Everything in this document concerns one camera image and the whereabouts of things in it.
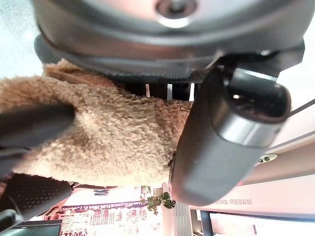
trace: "fuzzy brown fabric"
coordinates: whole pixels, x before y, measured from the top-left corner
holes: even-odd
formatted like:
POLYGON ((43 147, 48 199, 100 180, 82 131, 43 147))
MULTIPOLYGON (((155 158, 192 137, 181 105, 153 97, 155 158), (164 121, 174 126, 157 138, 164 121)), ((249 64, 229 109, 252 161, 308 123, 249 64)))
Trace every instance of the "fuzzy brown fabric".
POLYGON ((71 129, 33 150, 14 171, 97 186, 168 180, 191 102, 136 96, 62 60, 44 76, 0 81, 2 112, 71 103, 71 129))

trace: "potted plant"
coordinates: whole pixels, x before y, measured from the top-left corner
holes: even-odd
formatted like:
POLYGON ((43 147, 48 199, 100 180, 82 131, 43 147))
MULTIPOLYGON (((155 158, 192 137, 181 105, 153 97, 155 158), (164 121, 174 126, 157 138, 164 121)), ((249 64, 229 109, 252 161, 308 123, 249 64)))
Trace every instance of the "potted plant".
POLYGON ((158 214, 158 206, 163 204, 164 207, 172 209, 175 207, 176 202, 171 199, 168 192, 164 192, 159 197, 150 196, 147 199, 140 197, 140 202, 146 204, 149 211, 153 211, 154 215, 158 214))

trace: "white wall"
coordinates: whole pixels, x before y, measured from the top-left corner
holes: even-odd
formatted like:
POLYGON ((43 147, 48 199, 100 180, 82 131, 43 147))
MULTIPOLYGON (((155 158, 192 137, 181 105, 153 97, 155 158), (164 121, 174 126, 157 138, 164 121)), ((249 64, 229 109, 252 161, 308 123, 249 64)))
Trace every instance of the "white wall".
POLYGON ((305 215, 315 218, 314 186, 315 175, 237 186, 214 204, 191 207, 212 211, 305 215))

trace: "textured black grip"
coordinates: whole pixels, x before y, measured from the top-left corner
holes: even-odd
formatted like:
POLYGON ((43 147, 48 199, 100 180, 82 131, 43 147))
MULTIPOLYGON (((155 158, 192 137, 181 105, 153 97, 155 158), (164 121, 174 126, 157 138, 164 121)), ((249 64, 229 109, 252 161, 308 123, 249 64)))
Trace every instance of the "textured black grip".
POLYGON ((71 193, 72 188, 66 181, 15 174, 8 181, 1 200, 9 198, 23 221, 27 221, 69 197, 71 193))

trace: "brown sherpa fleece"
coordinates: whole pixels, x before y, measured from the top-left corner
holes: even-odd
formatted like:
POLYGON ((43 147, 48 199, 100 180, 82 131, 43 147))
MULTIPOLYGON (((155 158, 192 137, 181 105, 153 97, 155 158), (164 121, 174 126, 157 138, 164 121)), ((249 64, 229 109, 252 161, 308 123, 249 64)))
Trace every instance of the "brown sherpa fleece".
POLYGON ((14 171, 97 186, 167 181, 191 102, 133 95, 62 60, 42 77, 0 81, 0 109, 71 103, 71 129, 33 150, 14 171))

